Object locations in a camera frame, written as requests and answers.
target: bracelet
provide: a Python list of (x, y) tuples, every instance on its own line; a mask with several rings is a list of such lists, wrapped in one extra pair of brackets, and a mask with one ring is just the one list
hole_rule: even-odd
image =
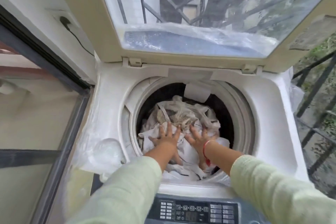
[(204, 158), (205, 158), (205, 163), (206, 163), (207, 166), (209, 167), (209, 166), (211, 165), (211, 162), (210, 162), (210, 160), (209, 160), (209, 159), (205, 156), (205, 154), (204, 154), (205, 146), (208, 144), (208, 142), (210, 142), (210, 140), (209, 140), (209, 141), (206, 141), (205, 144), (203, 144), (203, 156), (204, 156)]

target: black cable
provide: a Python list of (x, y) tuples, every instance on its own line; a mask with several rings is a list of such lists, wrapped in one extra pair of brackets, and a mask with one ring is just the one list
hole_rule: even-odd
[(68, 20), (68, 18), (61, 16), (59, 18), (59, 21), (63, 24), (63, 26), (66, 28), (67, 31), (69, 31), (79, 42), (79, 44), (81, 45), (81, 47), (86, 50), (88, 53), (90, 53), (92, 56), (94, 56), (91, 52), (89, 52), (81, 43), (81, 41), (78, 39), (78, 37), (70, 30), (70, 28), (68, 27), (68, 24), (71, 24), (71, 22)]

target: washing machine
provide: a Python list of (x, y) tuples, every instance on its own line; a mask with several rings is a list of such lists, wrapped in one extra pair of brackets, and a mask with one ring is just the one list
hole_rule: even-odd
[[(157, 102), (180, 95), (215, 111), (232, 149), (309, 180), (290, 103), (290, 68), (336, 31), (333, 0), (243, 0), (244, 13), (228, 9), (209, 24), (207, 13), (213, 6), (215, 18), (222, 1), (66, 0), (94, 46), (99, 74), (76, 146), (79, 168), (109, 175), (112, 158), (116, 169), (136, 160), (142, 120)], [(267, 19), (258, 19), (264, 12)], [(163, 179), (146, 222), (266, 220), (219, 170), (201, 181)]]

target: hand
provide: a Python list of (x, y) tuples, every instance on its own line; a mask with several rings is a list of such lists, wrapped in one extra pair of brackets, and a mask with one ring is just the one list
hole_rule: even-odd
[(163, 126), (160, 125), (159, 126), (159, 137), (158, 138), (149, 137), (149, 140), (153, 142), (154, 146), (157, 146), (162, 143), (169, 143), (169, 144), (172, 144), (174, 147), (176, 147), (176, 150), (174, 152), (172, 159), (175, 161), (176, 164), (181, 166), (182, 161), (177, 152), (177, 141), (179, 140), (180, 134), (181, 134), (180, 125), (177, 127), (175, 134), (173, 135), (171, 122), (168, 122), (167, 133), (164, 131)]
[(202, 135), (200, 135), (195, 127), (193, 125), (190, 125), (190, 134), (186, 134), (184, 138), (190, 143), (191, 146), (195, 148), (195, 150), (198, 152), (199, 157), (199, 167), (202, 170), (205, 170), (207, 168), (207, 164), (205, 163), (205, 157), (203, 155), (203, 146), (207, 141), (215, 141), (218, 138), (218, 134), (214, 134), (213, 136), (208, 136), (208, 130), (205, 126), (203, 126), (202, 129)]

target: light green sweater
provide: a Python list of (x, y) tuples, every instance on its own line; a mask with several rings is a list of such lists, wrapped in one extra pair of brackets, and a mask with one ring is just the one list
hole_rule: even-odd
[[(161, 178), (158, 163), (140, 157), (117, 170), (67, 224), (143, 224)], [(335, 200), (252, 156), (235, 161), (231, 185), (273, 224), (336, 223)]]

